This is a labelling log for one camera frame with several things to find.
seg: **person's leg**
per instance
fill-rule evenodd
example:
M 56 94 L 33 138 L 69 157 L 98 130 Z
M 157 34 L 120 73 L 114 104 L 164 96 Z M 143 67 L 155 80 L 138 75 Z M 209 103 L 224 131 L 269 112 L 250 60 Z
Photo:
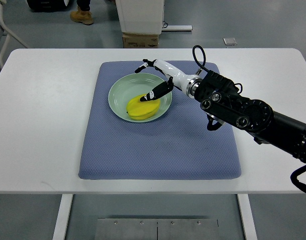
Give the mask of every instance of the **person's leg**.
M 90 11 L 91 0 L 77 0 L 77 5 L 82 11 Z
M 70 18 L 73 22 L 91 25 L 94 23 L 90 12 L 91 0 L 77 0 L 77 11 L 70 13 Z

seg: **pants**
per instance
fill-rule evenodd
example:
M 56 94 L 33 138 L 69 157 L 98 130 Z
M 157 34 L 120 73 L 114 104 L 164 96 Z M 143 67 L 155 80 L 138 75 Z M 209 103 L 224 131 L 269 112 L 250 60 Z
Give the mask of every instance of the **pants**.
M 90 11 L 91 0 L 77 0 L 77 5 L 82 11 Z

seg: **blue mat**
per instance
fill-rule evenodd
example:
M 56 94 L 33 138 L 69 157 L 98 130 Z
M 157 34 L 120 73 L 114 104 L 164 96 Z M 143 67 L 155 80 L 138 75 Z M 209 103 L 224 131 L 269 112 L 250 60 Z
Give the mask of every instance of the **blue mat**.
M 169 61 L 194 74 L 193 61 Z M 120 78 L 143 62 L 118 61 L 101 65 L 85 134 L 78 176 L 81 179 L 213 180 L 234 179 L 241 167 L 232 127 L 207 130 L 200 103 L 174 88 L 172 103 L 160 118 L 131 123 L 110 109 L 108 94 Z M 219 72 L 213 63 L 206 67 Z M 142 71 L 166 80 L 152 67 Z

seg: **white robotic hand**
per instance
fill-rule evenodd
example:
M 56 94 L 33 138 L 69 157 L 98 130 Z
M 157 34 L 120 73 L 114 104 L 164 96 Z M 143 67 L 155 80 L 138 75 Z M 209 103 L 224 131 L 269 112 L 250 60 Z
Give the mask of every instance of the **white robotic hand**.
M 141 102 L 159 99 L 171 92 L 173 86 L 181 90 L 188 97 L 194 98 L 194 92 L 202 81 L 199 75 L 187 75 L 172 64 L 160 59 L 153 61 L 143 59 L 143 62 L 144 64 L 135 70 L 135 73 L 139 73 L 141 70 L 147 67 L 154 67 L 167 77 L 168 82 L 163 82 L 152 89 L 152 91 L 140 99 Z

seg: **metal plate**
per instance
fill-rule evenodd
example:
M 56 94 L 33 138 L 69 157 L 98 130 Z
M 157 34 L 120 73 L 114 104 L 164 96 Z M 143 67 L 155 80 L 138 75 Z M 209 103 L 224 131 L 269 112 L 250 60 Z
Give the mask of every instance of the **metal plate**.
M 216 219 L 159 219 L 158 240 L 220 240 Z
M 216 219 L 99 218 L 95 240 L 220 240 Z
M 157 240 L 156 219 L 99 218 L 95 240 Z

